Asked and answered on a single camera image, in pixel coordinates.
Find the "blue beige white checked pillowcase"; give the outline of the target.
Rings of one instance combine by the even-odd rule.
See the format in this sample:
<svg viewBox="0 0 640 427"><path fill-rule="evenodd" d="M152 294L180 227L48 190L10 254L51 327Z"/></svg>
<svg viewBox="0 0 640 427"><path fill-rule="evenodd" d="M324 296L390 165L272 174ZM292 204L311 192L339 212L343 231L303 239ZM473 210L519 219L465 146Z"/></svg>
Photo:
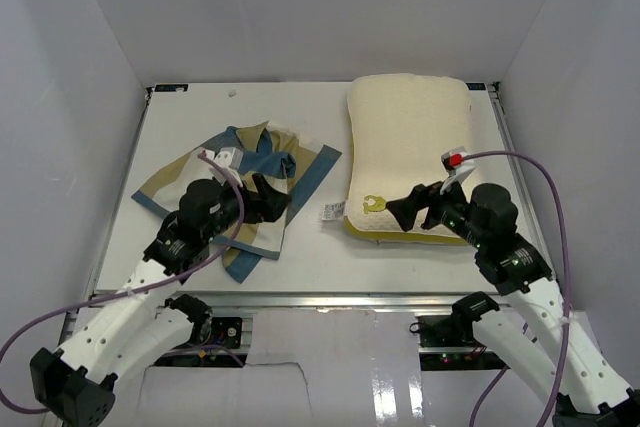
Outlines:
<svg viewBox="0 0 640 427"><path fill-rule="evenodd" d="M263 259L280 257L286 228L312 197L341 157L341 152L299 131L274 122L250 127L229 126L178 159L160 168L132 199L160 219L178 209L179 198L189 183L205 178L223 179L198 158L201 149L219 151L236 147L243 152L238 169L250 189L251 175L259 173L267 182L292 197L283 216L274 223L245 223L222 257L227 274L242 283Z"/></svg>

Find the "white pillow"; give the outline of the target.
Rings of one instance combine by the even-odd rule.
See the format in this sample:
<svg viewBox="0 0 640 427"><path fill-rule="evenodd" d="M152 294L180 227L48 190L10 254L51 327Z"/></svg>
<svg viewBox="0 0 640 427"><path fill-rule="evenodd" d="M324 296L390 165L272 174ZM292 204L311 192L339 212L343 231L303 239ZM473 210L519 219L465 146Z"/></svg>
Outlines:
<svg viewBox="0 0 640 427"><path fill-rule="evenodd" d="M420 212L403 231L386 205L418 185L446 177L443 154L472 147L472 98L451 77L409 73L364 76L348 90L351 174L342 216L346 232L370 242L460 246L443 227L424 231Z"/></svg>

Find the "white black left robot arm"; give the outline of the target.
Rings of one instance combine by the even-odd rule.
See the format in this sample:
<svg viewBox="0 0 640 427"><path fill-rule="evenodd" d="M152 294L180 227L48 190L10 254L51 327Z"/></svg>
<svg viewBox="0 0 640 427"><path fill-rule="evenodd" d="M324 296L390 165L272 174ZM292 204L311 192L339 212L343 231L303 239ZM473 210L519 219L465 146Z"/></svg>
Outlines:
<svg viewBox="0 0 640 427"><path fill-rule="evenodd" d="M171 349L200 346L211 336L209 306L189 294L177 296L187 271L209 256L210 243L232 226L276 222L291 197L261 174L254 187L199 179L191 182L176 211L121 290L55 350L40 349L30 361L35 398L69 426L97 426L116 400L116 389Z"/></svg>

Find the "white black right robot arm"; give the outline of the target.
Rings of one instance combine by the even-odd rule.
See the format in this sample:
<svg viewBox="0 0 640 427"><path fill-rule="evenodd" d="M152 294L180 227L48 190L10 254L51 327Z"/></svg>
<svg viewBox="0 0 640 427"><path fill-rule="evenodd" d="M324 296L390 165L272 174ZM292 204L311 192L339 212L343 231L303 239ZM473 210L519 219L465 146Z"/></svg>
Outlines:
<svg viewBox="0 0 640 427"><path fill-rule="evenodd" d="M543 401L556 426L636 426L639 392L605 360L581 325L564 312L567 296L551 268L516 227L518 209L502 186L483 183L465 195L459 183L418 185L387 210L402 230L426 213L422 229L443 226L475 248L475 264L529 327L510 325L496 301L474 292L452 306L445 325L461 344L492 350Z"/></svg>

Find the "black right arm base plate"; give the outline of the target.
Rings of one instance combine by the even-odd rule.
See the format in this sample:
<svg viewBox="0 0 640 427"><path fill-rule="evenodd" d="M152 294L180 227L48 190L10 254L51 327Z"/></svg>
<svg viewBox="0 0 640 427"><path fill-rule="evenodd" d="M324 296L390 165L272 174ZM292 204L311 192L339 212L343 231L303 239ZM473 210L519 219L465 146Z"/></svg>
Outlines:
<svg viewBox="0 0 640 427"><path fill-rule="evenodd" d="M419 316L409 325L409 332L418 337L422 348L462 347L472 354L487 350L474 337L472 322L460 320L455 315Z"/></svg>

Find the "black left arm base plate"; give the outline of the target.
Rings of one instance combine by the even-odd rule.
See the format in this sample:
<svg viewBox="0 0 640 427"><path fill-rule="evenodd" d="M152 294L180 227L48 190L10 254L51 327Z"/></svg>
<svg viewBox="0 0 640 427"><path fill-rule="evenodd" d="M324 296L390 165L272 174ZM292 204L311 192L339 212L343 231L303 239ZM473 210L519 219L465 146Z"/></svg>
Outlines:
<svg viewBox="0 0 640 427"><path fill-rule="evenodd" d="M171 311L158 315L149 325L151 333L161 347L167 347L165 356L237 349L241 345L242 319L240 317L210 317L192 322L187 316Z"/></svg>

